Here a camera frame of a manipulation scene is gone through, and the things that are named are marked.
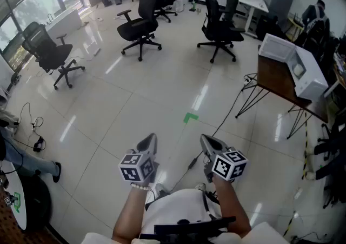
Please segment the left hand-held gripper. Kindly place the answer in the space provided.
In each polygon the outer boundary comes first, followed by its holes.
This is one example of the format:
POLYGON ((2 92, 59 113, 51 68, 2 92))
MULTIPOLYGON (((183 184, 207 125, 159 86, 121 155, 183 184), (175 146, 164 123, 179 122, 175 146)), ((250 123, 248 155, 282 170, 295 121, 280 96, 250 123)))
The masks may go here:
POLYGON ((128 150, 118 164, 119 172, 124 181, 139 186, 154 183, 158 163, 157 135, 151 133, 136 146, 136 150, 128 150))

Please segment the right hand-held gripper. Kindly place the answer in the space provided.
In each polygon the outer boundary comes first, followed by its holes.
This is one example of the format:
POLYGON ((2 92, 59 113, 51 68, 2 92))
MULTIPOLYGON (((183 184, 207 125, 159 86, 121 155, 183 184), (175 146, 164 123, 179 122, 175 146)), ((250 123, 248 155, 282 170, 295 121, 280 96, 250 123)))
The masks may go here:
POLYGON ((226 181, 234 181, 244 173, 248 159, 243 153, 228 148, 223 141, 206 134, 201 135, 200 143, 208 158, 204 165, 204 173, 209 183, 212 183, 214 175, 226 181))

